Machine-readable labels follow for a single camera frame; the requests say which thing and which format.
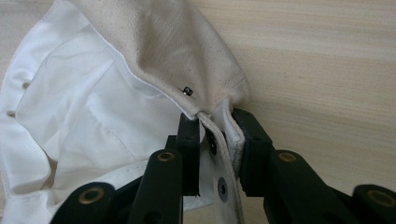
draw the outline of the wooden table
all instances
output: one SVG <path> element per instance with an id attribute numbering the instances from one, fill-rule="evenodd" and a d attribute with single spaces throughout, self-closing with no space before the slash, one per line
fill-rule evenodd
<path id="1" fill-rule="evenodd" d="M 330 186 L 396 191 L 396 2 L 193 0 L 230 46 L 252 112 L 278 149 L 302 156 Z M 0 1 L 0 75 L 50 0 Z M 243 196 L 247 223 L 262 200 Z M 185 223 L 215 223 L 213 207 Z"/>

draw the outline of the wood grain surface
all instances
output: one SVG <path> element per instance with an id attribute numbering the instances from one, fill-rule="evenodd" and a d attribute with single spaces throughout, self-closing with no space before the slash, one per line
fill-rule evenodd
<path id="1" fill-rule="evenodd" d="M 1 77 L 50 2 L 0 1 Z M 276 148 L 300 153 L 347 194 L 367 183 L 396 191 L 395 1 L 192 2 L 240 62 L 252 92 L 244 108 Z M 262 199 L 242 198 L 246 223 L 266 223 Z M 185 223 L 215 223 L 214 214 L 190 211 Z"/>

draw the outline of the beige fabric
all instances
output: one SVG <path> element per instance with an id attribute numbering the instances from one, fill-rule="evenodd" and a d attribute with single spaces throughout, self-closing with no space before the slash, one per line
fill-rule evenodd
<path id="1" fill-rule="evenodd" d="M 191 118 L 220 101 L 248 100 L 235 58 L 199 10 L 185 0 L 74 0 L 132 72 L 162 90 Z M 183 94 L 190 87 L 191 97 Z"/>

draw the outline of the fabric fold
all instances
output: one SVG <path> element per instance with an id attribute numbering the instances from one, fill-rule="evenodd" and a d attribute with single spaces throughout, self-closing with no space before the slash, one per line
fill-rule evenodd
<path id="1" fill-rule="evenodd" d="M 56 0 L 22 41 L 0 92 L 3 222 L 48 223 L 81 185 L 117 189 L 138 178 L 185 113 L 214 132 L 220 152 L 203 144 L 202 197 L 186 198 L 185 209 L 215 202 L 219 222 L 242 223 L 235 174 L 244 138 L 231 111 L 247 101 L 237 61 L 189 2 Z"/>

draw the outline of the metal screw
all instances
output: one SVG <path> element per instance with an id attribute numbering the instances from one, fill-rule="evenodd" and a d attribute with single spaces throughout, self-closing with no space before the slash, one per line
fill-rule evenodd
<path id="1" fill-rule="evenodd" d="M 190 87 L 185 87 L 183 93 L 185 95 L 191 96 L 194 93 L 194 91 Z"/>
<path id="2" fill-rule="evenodd" d="M 102 188 L 93 187 L 82 192 L 78 197 L 78 201 L 82 204 L 96 203 L 103 195 L 105 195 L 105 191 Z"/>

